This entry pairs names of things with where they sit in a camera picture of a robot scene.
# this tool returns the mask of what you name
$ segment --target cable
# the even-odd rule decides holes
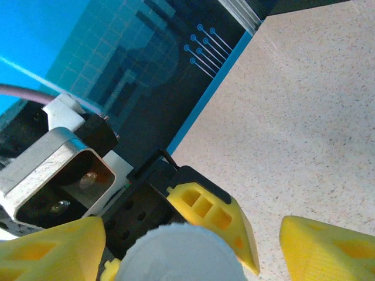
[[[6,84],[0,84],[0,95],[10,95],[45,105],[54,99],[54,96],[44,92]]]

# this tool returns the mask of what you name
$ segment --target blue border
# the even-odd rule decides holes
[[[233,49],[232,53],[226,60],[226,62],[223,64],[219,72],[216,74],[215,78],[212,80],[211,84],[208,86],[206,91],[203,93],[202,97],[198,101],[198,103],[195,105],[189,116],[186,118],[186,121],[181,126],[180,130],[177,132],[176,136],[173,138],[171,143],[169,144],[167,151],[172,154],[182,139],[187,134],[188,130],[191,128],[195,120],[197,120],[199,114],[202,112],[206,104],[209,102],[221,82],[224,80],[225,76],[228,74],[229,70],[233,67],[237,59],[240,57],[248,43],[250,42],[252,36],[250,33],[245,32],[240,39],[240,41],[237,43],[235,48]]]

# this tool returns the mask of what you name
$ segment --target speckled countertop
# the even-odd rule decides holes
[[[375,235],[374,23],[374,0],[268,17],[174,153],[247,214],[249,280],[289,280],[285,215]]]

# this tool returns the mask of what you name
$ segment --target white cylindrical object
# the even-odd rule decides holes
[[[233,250],[215,233],[190,224],[164,225],[137,240],[115,281],[244,281]]]

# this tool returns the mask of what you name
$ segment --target yellow plastic bracket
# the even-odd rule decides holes
[[[253,229],[237,201],[226,204],[197,183],[167,189],[167,200],[191,224],[205,227],[220,236],[239,260],[256,275],[260,272]]]
[[[105,247],[103,221],[82,218],[0,243],[1,281],[94,281]]]
[[[292,281],[375,281],[375,237],[284,217],[280,244]]]

